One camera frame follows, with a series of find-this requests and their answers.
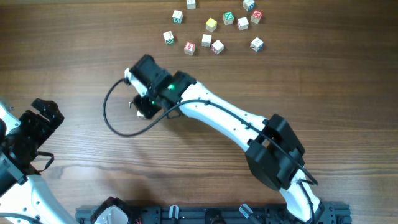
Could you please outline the number 8 wooden block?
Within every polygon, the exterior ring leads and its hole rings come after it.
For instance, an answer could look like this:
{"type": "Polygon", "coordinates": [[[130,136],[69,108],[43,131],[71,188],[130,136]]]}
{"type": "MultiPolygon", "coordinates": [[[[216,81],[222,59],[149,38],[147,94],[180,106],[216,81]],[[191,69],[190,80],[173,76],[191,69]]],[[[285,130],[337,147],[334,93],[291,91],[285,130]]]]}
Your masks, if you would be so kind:
{"type": "Polygon", "coordinates": [[[140,119],[146,119],[145,116],[140,111],[137,111],[137,117],[140,119]]]}

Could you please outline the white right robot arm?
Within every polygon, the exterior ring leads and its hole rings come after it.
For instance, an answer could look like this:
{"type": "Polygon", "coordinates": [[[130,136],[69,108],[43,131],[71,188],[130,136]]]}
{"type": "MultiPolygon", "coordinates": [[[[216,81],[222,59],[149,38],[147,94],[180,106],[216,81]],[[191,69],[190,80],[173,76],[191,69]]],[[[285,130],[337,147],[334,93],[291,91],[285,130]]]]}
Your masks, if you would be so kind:
{"type": "Polygon", "coordinates": [[[243,111],[214,95],[185,72],[171,75],[144,55],[124,72],[138,92],[133,104],[145,119],[159,110],[201,121],[224,134],[243,151],[253,176],[281,193],[288,212],[301,222],[315,222],[320,200],[310,186],[316,180],[304,168],[305,149],[289,123],[274,114],[267,119],[243,111]]]}

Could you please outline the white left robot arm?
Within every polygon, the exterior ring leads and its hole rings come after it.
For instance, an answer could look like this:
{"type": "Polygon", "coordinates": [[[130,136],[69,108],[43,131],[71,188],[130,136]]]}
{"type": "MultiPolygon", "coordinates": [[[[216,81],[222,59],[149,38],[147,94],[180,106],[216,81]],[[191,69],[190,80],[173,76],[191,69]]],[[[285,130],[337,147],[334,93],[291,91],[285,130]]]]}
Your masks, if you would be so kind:
{"type": "Polygon", "coordinates": [[[31,105],[37,112],[20,118],[1,106],[1,216],[13,223],[75,223],[31,164],[37,156],[49,158],[46,168],[54,161],[39,147],[63,123],[63,114],[54,101],[37,98],[31,105]]]}

